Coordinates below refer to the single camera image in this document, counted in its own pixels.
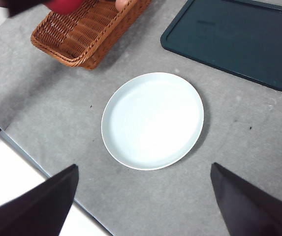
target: wicker basket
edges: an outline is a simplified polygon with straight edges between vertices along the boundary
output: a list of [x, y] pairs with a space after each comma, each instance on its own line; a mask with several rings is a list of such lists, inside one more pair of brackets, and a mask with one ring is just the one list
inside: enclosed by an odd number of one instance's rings
[[67, 66], [94, 69], [150, 1], [129, 0], [118, 12], [112, 1], [84, 0], [71, 14], [50, 12], [31, 42]]

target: red object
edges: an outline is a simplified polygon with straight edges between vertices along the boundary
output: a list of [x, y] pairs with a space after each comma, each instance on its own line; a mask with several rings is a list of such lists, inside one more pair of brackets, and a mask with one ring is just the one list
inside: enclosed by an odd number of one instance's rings
[[51, 0], [45, 5], [52, 11], [62, 15], [66, 15], [75, 11], [83, 2], [83, 0]]

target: finger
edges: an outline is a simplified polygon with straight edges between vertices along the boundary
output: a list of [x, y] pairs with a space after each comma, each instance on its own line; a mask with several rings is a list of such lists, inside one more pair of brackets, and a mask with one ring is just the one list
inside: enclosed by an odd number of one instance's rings
[[116, 9], [121, 11], [128, 2], [129, 0], [116, 0]]

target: white floor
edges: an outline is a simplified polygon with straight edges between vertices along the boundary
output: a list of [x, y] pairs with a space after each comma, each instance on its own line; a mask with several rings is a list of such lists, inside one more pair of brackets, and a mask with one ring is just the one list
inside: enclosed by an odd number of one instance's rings
[[[0, 205], [24, 194], [45, 178], [0, 139]], [[101, 227], [73, 204], [61, 236], [108, 236]]]

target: dark green tray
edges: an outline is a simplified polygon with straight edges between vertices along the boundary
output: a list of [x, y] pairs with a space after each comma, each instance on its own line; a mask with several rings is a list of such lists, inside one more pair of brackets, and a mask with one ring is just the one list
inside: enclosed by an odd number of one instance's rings
[[162, 46], [282, 91], [282, 7], [252, 0], [189, 0]]

